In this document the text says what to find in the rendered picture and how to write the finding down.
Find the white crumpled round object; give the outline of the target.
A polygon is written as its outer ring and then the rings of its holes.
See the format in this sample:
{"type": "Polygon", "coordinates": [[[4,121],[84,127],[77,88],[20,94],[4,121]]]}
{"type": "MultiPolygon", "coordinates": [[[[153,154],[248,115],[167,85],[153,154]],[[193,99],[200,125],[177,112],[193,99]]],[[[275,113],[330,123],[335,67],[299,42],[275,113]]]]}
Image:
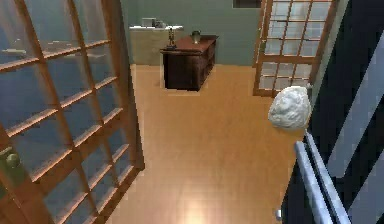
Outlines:
{"type": "Polygon", "coordinates": [[[278,128],[303,129],[311,115],[308,91],[302,86],[289,86],[274,98],[268,112],[268,120],[278,128]]]}

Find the wooden glass-paned room door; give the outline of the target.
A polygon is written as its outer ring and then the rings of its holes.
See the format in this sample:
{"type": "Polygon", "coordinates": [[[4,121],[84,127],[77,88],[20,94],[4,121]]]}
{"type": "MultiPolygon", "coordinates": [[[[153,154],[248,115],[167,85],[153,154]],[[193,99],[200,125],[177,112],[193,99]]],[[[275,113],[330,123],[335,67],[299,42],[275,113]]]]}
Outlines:
{"type": "Polygon", "coordinates": [[[0,224],[106,224],[144,167],[120,0],[0,0],[0,224]]]}

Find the black cabinet with grey bars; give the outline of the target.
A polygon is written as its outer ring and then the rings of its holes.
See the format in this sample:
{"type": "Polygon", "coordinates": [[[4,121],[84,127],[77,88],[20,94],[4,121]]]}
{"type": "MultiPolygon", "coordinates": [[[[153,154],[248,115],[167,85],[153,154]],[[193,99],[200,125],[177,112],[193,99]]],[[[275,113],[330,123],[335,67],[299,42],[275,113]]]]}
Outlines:
{"type": "Polygon", "coordinates": [[[339,0],[279,224],[384,224],[384,0],[339,0]]]}

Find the dark brown wooden dresser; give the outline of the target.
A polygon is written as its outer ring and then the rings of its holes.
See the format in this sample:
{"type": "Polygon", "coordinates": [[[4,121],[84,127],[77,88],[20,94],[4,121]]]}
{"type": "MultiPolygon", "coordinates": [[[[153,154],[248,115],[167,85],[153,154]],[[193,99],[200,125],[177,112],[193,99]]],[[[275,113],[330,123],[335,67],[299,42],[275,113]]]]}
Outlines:
{"type": "Polygon", "coordinates": [[[162,48],[166,89],[199,91],[215,65],[217,35],[202,35],[194,44],[191,36],[176,41],[175,49],[162,48]]]}

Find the dark framed wall picture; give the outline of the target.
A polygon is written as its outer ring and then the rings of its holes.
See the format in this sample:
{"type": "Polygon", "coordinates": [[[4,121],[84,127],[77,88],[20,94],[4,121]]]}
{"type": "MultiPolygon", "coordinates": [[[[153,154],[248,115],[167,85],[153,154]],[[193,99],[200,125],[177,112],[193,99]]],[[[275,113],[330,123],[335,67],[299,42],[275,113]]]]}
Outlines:
{"type": "Polygon", "coordinates": [[[233,0],[234,8],[252,9],[260,8],[262,0],[233,0]]]}

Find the cream white cabinet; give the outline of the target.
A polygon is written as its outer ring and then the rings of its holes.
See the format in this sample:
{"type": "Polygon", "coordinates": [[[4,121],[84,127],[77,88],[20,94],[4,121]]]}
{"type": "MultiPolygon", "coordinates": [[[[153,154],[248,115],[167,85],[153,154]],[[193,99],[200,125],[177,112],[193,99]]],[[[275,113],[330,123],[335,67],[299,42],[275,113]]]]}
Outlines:
{"type": "Polygon", "coordinates": [[[169,29],[178,40],[184,36],[183,26],[167,26],[165,28],[132,26],[129,28],[133,63],[138,65],[159,66],[160,50],[169,43],[169,29]]]}

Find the brass candlestick statuette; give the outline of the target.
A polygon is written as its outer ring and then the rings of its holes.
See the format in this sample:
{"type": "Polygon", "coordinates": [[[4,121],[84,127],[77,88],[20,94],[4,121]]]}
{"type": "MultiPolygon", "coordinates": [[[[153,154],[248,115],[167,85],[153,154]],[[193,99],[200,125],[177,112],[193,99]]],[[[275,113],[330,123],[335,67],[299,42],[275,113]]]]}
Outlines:
{"type": "Polygon", "coordinates": [[[177,48],[177,45],[175,43],[175,32],[173,30],[173,28],[169,28],[169,31],[168,31],[168,45],[166,46],[167,49],[176,49],[177,48]]]}

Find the brass round door knob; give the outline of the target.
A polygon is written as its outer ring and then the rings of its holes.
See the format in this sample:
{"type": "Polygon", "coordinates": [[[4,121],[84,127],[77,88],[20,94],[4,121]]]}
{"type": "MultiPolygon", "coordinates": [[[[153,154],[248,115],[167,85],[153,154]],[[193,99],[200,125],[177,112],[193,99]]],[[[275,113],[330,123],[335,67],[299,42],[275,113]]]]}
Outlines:
{"type": "Polygon", "coordinates": [[[0,170],[8,175],[22,172],[20,157],[12,147],[0,152],[0,170]]]}

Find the wooden lattice glass door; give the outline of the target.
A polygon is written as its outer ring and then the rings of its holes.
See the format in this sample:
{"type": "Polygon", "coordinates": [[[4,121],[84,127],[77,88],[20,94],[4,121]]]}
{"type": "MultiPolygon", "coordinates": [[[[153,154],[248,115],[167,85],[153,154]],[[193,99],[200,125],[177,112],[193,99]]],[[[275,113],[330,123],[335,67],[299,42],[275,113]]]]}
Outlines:
{"type": "Polygon", "coordinates": [[[255,96],[314,83],[337,0],[262,0],[255,41],[255,96]]]}

